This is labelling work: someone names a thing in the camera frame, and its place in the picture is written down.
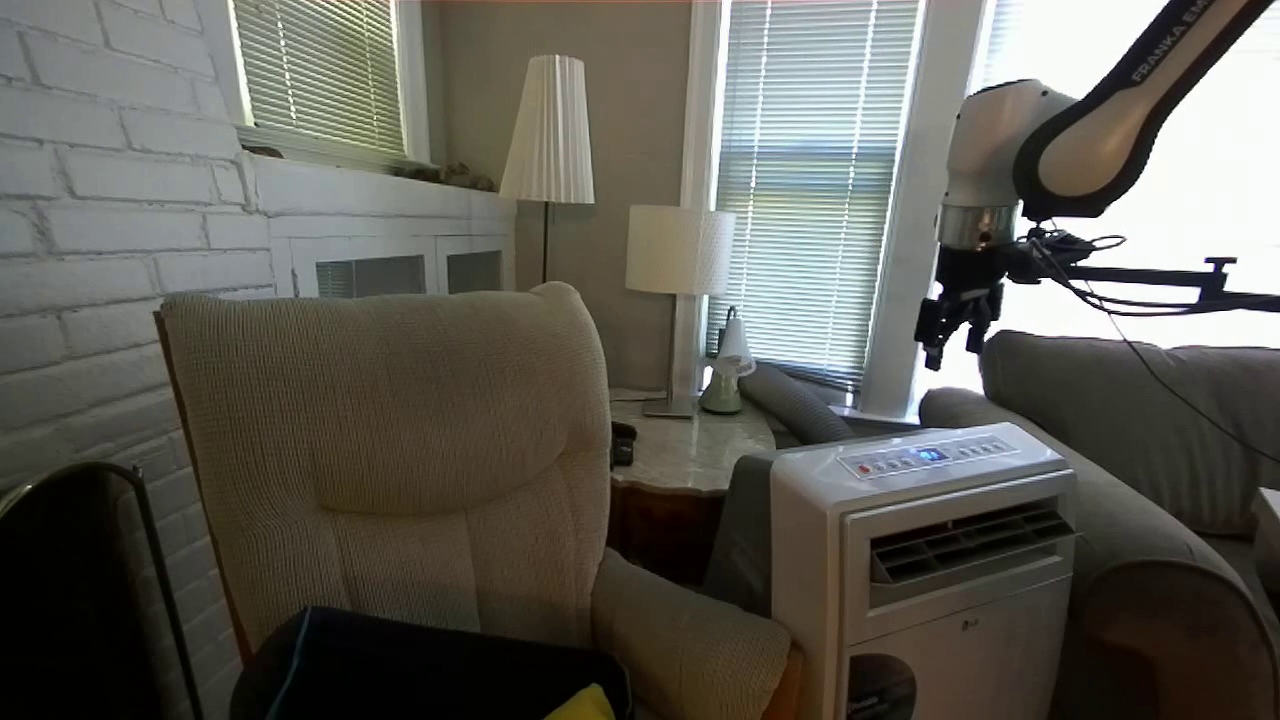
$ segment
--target sofa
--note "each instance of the sofa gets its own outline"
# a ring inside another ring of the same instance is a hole
[[[982,372],[985,391],[929,391],[921,424],[1012,420],[1078,467],[1054,714],[1278,720],[1278,613],[1253,543],[1258,491],[1280,488],[1280,350],[996,331]],[[781,372],[745,396],[797,444],[885,431]],[[761,477],[769,459],[736,467],[736,483]]]

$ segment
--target robotic arm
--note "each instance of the robotic arm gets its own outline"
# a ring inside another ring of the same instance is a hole
[[[1167,0],[1084,100],[1037,80],[996,83],[964,100],[940,212],[940,295],[924,298],[917,320],[929,367],[940,367],[945,342],[959,324],[974,324],[970,350],[985,342],[988,324],[1002,315],[1006,274],[1037,279],[1037,273],[1060,273],[1093,252],[1084,241],[1046,236],[1042,222],[1054,215],[1102,215],[1120,200],[1145,170],[1167,113],[1267,2]],[[1037,222],[1037,249],[1012,236],[1018,205]],[[1176,274],[1176,284],[1198,284],[1224,307],[1258,307],[1228,304],[1224,263]]]

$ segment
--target white lampshade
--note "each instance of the white lampshade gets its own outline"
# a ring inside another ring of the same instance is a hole
[[[632,205],[630,288],[722,295],[730,288],[731,222],[730,212]]]
[[[528,58],[499,196],[597,205],[586,58]]]

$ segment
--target air conditioner vent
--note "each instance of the air conditioner vent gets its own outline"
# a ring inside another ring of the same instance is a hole
[[[1046,546],[1074,528],[1055,504],[1012,504],[982,517],[924,524],[871,540],[871,583],[904,583],[949,566]]]

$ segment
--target portable air conditioner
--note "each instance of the portable air conditioner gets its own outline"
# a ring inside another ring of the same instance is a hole
[[[1042,720],[1074,583],[1074,467],[1018,424],[773,459],[769,613],[808,720]]]

